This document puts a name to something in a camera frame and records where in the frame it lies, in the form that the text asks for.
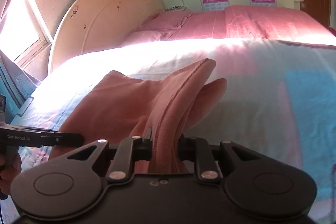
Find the window frame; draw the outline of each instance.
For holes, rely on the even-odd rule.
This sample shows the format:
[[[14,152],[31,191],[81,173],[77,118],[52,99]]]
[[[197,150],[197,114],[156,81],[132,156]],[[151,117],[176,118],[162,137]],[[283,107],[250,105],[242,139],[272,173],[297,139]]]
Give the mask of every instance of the window frame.
[[[42,52],[46,47],[48,47],[52,41],[50,40],[50,33],[46,33],[43,23],[38,20],[38,16],[36,15],[36,11],[34,11],[31,1],[24,0],[25,6],[27,8],[28,15],[31,19],[31,22],[39,36],[39,39],[35,41],[31,46],[29,46],[25,51],[23,51],[15,60],[20,68],[24,69],[34,58]]]

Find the cable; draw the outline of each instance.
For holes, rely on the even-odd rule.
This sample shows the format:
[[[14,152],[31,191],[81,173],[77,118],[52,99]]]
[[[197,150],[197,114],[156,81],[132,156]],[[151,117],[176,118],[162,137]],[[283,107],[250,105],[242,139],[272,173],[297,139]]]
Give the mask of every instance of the cable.
[[[3,219],[2,219],[2,212],[1,212],[1,202],[0,202],[0,219],[1,219],[1,224],[4,224]]]

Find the pink cloth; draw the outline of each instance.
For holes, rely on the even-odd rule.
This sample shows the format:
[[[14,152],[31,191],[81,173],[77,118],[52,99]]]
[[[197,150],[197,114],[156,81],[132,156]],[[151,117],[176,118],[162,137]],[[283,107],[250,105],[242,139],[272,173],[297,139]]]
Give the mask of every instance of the pink cloth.
[[[329,27],[328,30],[336,37],[336,30],[334,28]]]
[[[154,41],[165,41],[171,37],[175,31],[139,31],[131,33],[126,40],[119,45],[125,47],[127,45],[147,43]]]
[[[137,29],[137,31],[163,31],[179,29],[192,14],[193,12],[188,10],[161,13],[158,16],[155,15],[150,20],[147,20],[145,24],[141,25]]]
[[[87,144],[98,139],[120,143],[128,136],[144,136],[152,128],[152,160],[139,162],[136,172],[183,172],[184,165],[177,158],[177,140],[212,110],[226,90],[225,79],[204,85],[215,66],[214,60],[202,59],[163,80],[133,79],[111,71],[59,130],[81,133]],[[49,158],[69,150],[53,147]]]
[[[229,6],[227,38],[336,45],[336,37],[305,12],[282,7]]]
[[[195,13],[168,40],[227,38],[224,11]]]
[[[160,14],[140,29],[174,29],[175,33],[166,40],[244,38],[336,46],[336,37],[329,30],[305,12],[295,9],[229,6],[224,11],[188,13]]]

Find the black handle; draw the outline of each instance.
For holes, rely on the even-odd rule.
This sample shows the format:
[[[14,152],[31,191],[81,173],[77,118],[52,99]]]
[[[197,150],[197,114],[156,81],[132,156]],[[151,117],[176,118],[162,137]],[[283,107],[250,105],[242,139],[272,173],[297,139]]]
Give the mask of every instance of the black handle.
[[[6,167],[13,166],[13,160],[18,150],[19,150],[18,146],[5,145],[5,144],[0,145],[0,153],[5,155],[5,164],[3,166],[0,166],[0,172]],[[4,200],[7,198],[8,195],[0,191],[0,200]]]

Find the pink towel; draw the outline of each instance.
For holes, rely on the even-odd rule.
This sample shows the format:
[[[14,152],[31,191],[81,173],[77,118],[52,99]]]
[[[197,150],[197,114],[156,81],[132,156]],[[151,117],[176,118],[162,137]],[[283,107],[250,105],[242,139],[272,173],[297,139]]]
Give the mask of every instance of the pink towel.
[[[144,136],[152,128],[152,160],[138,162],[135,171],[184,172],[177,158],[177,140],[204,118],[226,91],[225,79],[204,85],[215,66],[214,60],[203,59],[159,81],[111,71],[83,98],[59,131],[81,133],[86,144],[98,139],[120,143],[128,136]],[[68,151],[54,147],[50,159]]]

